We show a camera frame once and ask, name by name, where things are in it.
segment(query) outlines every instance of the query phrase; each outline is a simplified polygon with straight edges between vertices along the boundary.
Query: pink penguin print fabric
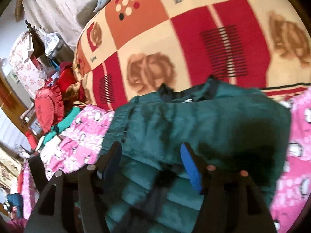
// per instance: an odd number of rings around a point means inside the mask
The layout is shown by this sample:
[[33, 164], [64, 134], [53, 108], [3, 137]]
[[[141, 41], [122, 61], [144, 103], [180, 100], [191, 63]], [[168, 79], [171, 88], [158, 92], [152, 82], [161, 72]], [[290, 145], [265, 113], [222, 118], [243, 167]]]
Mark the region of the pink penguin print fabric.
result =
[[86, 106], [61, 135], [66, 138], [60, 143], [50, 162], [46, 162], [46, 176], [77, 171], [85, 164], [94, 164], [102, 148], [104, 136], [114, 117], [114, 111], [100, 107]]
[[288, 102], [292, 123], [284, 172], [270, 207], [278, 233], [286, 233], [311, 191], [311, 88]]

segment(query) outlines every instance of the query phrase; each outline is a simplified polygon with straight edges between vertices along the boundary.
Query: white curtain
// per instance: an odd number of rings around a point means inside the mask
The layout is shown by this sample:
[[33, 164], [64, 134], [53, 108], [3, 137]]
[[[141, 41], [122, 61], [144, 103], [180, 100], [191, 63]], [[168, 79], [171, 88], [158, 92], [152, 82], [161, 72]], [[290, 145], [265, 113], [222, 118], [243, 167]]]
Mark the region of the white curtain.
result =
[[[98, 0], [23, 0], [25, 18], [47, 32], [59, 32], [68, 47], [74, 51], [78, 38], [93, 12]], [[62, 58], [70, 61], [73, 52], [63, 50]]]

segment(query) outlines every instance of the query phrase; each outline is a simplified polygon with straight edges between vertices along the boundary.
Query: patterned quilt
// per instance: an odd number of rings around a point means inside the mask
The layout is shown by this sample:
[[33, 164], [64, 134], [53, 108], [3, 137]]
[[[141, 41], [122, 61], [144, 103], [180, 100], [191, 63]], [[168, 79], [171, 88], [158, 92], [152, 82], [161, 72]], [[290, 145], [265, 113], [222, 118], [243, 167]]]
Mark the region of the patterned quilt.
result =
[[[115, 110], [210, 74], [287, 100], [311, 85], [310, 61], [310, 35], [288, 0], [112, 0], [83, 30], [73, 69], [88, 104]], [[280, 227], [276, 212], [279, 232], [298, 213]]]

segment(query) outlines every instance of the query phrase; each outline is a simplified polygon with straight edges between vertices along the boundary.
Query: black stripe pattern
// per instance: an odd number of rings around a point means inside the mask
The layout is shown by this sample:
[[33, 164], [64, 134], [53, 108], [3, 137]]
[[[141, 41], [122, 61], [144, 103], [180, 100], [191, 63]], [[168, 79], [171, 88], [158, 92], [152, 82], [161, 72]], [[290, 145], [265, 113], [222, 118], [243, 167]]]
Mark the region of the black stripe pattern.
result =
[[99, 81], [99, 95], [102, 104], [114, 103], [114, 89], [112, 84], [112, 75], [108, 74]]
[[243, 45], [235, 25], [204, 31], [200, 35], [216, 78], [248, 75]]

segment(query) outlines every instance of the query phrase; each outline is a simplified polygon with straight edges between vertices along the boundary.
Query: ruffled cushion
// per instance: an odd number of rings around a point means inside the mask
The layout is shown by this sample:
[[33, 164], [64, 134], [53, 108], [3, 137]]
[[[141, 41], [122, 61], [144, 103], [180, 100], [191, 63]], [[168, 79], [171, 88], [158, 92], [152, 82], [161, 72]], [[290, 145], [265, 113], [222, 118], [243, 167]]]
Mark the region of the ruffled cushion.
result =
[[43, 87], [38, 90], [35, 98], [35, 109], [43, 131], [49, 132], [53, 125], [64, 118], [62, 93], [58, 86]]

